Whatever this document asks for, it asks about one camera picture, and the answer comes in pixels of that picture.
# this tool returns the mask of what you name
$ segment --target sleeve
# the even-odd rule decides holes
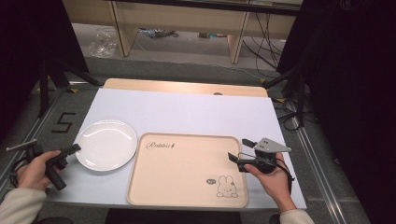
[[[301,209],[289,210],[280,214],[281,224],[314,224],[312,218]]]
[[[1,224],[31,224],[47,195],[38,189],[14,189],[0,205]]]

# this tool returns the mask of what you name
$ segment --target person's right hand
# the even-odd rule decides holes
[[[283,161],[282,153],[276,153],[276,157]],[[279,162],[278,164],[286,168],[282,162]],[[288,176],[283,170],[276,167],[271,174],[263,174],[259,169],[249,164],[245,165],[245,169],[259,179],[265,192],[267,192],[267,194],[276,202],[280,212],[296,209],[296,206],[290,197]]]
[[[45,190],[50,180],[45,176],[46,161],[58,156],[60,150],[49,151],[34,158],[28,165],[17,171],[19,177],[18,188]]]

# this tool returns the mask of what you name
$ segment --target tripod leg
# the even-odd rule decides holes
[[[99,82],[98,80],[94,79],[93,77],[88,76],[86,73],[83,73],[81,71],[78,71],[77,68],[71,66],[70,64],[67,64],[65,62],[62,62],[61,60],[51,58],[53,62],[55,62],[57,65],[62,67],[64,70],[72,72],[74,75],[81,77],[82,79],[86,80],[87,82],[91,83],[93,86],[103,86],[104,84]]]

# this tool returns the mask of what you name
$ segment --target rabbit print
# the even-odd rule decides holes
[[[218,197],[222,198],[237,198],[236,186],[233,182],[233,177],[230,175],[222,175],[219,178]]]

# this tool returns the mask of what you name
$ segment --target gray floor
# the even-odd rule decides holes
[[[230,64],[226,38],[223,37],[200,38],[196,33],[183,32],[178,32],[178,37],[149,38],[145,35],[138,35],[133,50],[128,57],[122,58],[118,49],[115,49],[111,58],[100,59],[91,56],[89,45],[96,41],[96,35],[99,31],[106,31],[114,36],[112,27],[75,24],[75,31],[90,71],[96,74],[99,79],[126,77],[258,86],[262,78],[270,80],[272,77],[278,76],[271,66],[261,60],[256,60],[256,57],[245,46],[241,49],[238,64]],[[251,48],[255,51],[258,50],[258,46],[252,38],[245,37],[245,40]],[[260,44],[262,40],[255,38],[255,41]],[[285,43],[283,40],[272,41],[278,49],[282,49]],[[270,54],[263,55],[264,58],[273,63]],[[284,83],[268,90],[269,95],[274,98],[281,97],[282,85]],[[94,90],[90,88],[82,88],[81,91],[87,92],[89,97],[94,96]],[[88,99],[75,99],[73,97],[76,96],[63,96],[64,102],[84,104],[85,100],[88,101]],[[38,113],[38,104],[39,94],[36,90],[33,90],[32,96],[26,104],[26,110],[23,111],[20,119],[1,144],[0,168],[2,171],[12,156],[10,153],[4,153],[5,148],[23,141],[24,136],[28,134],[30,127],[36,121],[35,115]],[[287,113],[285,109],[282,109],[283,105],[274,104],[274,106],[277,108],[276,113],[279,116]],[[304,115],[305,127],[299,131],[288,131],[295,125],[293,122],[295,120],[288,120],[281,124],[281,128],[287,145],[292,148],[290,156],[306,198],[307,212],[316,223],[370,223],[353,189],[349,186],[342,167],[332,161],[332,149],[320,129],[320,124],[315,119],[315,114],[307,113]],[[304,133],[307,136],[306,139],[302,139]],[[69,138],[67,141],[73,141],[73,136]],[[315,164],[313,166],[307,155],[310,157],[314,155],[319,167]],[[323,173],[321,179],[318,179],[316,172],[314,172],[318,168]],[[323,184],[320,183],[323,178],[329,186],[324,191],[321,187]],[[330,209],[332,205],[326,201],[326,194],[329,190],[333,194],[336,204],[340,206],[343,218],[341,220],[337,220],[337,216],[334,217],[334,212]],[[107,209],[105,208],[45,203],[41,217],[63,216],[72,218],[76,224],[100,224],[105,223],[106,212]],[[274,213],[274,211],[242,213],[242,223],[268,223],[269,216]]]

